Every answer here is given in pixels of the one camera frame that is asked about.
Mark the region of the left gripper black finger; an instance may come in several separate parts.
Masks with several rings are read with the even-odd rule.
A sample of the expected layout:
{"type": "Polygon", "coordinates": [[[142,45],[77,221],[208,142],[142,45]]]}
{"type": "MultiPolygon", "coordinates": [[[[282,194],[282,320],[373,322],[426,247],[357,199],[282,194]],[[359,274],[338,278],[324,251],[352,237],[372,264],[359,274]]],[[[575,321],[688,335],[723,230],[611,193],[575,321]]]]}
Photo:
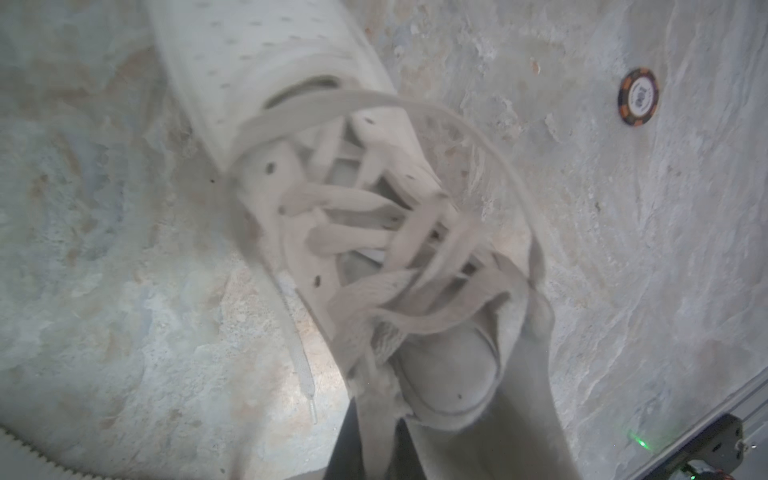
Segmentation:
{"type": "Polygon", "coordinates": [[[404,419],[376,422],[349,403],[324,479],[427,478],[404,419]]]}

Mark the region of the white sneaker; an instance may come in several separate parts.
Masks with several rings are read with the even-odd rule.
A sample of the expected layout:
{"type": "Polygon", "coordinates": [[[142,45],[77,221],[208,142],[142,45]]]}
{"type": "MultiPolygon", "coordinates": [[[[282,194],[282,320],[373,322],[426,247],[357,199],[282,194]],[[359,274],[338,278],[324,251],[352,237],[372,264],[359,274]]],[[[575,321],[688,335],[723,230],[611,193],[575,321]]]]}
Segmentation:
{"type": "Polygon", "coordinates": [[[1,429],[1,480],[112,480],[78,472],[48,459],[18,437],[1,429]]]}
{"type": "Polygon", "coordinates": [[[425,474],[575,479],[548,360],[541,247],[526,268],[461,212],[424,156],[422,114],[500,153],[461,117],[401,97],[339,1],[151,1],[190,123],[293,283],[358,412],[423,434],[425,474]]]}

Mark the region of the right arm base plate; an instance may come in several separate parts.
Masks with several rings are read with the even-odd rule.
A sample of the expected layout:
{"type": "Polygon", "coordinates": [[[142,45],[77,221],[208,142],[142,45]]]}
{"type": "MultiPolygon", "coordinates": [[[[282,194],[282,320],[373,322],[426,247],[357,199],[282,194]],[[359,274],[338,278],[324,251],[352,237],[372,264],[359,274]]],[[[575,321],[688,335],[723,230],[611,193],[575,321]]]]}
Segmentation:
{"type": "Polygon", "coordinates": [[[743,423],[723,414],[641,479],[732,479],[742,464],[743,423]]]}

